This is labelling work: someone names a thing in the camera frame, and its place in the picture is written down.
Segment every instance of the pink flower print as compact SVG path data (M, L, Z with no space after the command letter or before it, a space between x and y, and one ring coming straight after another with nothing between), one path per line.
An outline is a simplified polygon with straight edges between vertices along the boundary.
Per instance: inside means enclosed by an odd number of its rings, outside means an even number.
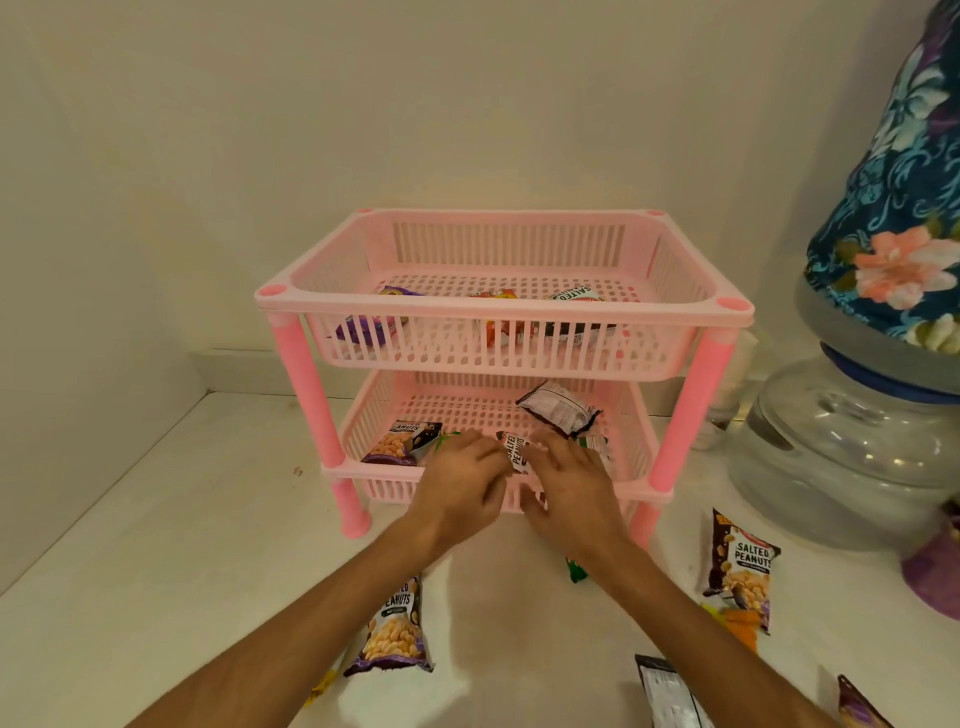
M913 308L927 291L947 291L957 284L947 268L960 263L960 243L936 240L924 226L897 235L881 232L871 241L874 252L853 258L856 293L898 311Z

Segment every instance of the white bottle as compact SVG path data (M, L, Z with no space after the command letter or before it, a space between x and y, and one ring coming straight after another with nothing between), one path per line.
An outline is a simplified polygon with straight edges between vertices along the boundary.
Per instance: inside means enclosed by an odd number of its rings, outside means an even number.
M740 330L730 357L730 364L713 393L713 400L707 410L704 421L700 423L700 431L691 446L693 449L711 449L723 442L727 435L727 427L740 410L740 393L747 372L754 360L756 337L747 329Z

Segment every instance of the shelf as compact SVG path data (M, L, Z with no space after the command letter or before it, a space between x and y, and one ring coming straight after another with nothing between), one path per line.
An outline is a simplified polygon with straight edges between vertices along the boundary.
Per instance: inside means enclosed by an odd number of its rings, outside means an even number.
M448 431L472 427L489 435L508 430L528 436L543 425L516 406L516 400L542 381L543 377L528 376L371 372L341 426L347 460L337 468L324 470L331 477L353 478L371 498L409 503L423 468L360 462L394 421L442 422ZM556 381L604 410L590 432L603 434L610 441L613 487L621 510L626 514L636 501L669 501L671 493L656 492L647 481L658 444L636 384ZM509 480L505 511L519 512L520 483L542 491L535 476L514 475Z
M377 295L385 285L418 295ZM551 300L581 286L603 300ZM517 298L472 297L505 288ZM360 210L256 301L302 314L334 366L610 381L668 379L699 329L753 320L657 210ZM546 335L577 328L596 334Z

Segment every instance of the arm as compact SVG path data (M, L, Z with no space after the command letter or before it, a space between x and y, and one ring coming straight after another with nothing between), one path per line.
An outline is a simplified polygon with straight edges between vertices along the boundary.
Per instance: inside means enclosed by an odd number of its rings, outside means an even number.
M836 728L836 723L687 597L633 543L593 450L546 433L523 455L546 493L521 504L542 537L583 566L683 677L717 728Z
M410 576L493 523L513 471L469 431L435 452L410 508L297 601L163 695L128 728L281 728L370 615Z

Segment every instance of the pink rack leg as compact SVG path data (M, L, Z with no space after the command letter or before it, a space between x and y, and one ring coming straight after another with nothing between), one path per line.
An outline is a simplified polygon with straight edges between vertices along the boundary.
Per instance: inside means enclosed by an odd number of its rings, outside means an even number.
M707 415L713 392L730 361L738 331L736 328L708 328L704 331L650 471L650 485L654 490L668 493L677 482L700 423ZM658 506L640 503L630 521L630 535L634 541L646 548L659 518Z
M313 363L310 345L300 324L300 316L296 313L271 313L268 314L268 319L274 330L276 350L294 385L294 392L297 393L300 409L303 410L303 416L317 446L320 461L328 468L336 468L344 462L346 456L330 414L324 386ZM363 536L370 530L371 518L357 496L353 481L337 478L331 487L337 501L337 510L340 511L340 530L351 539Z

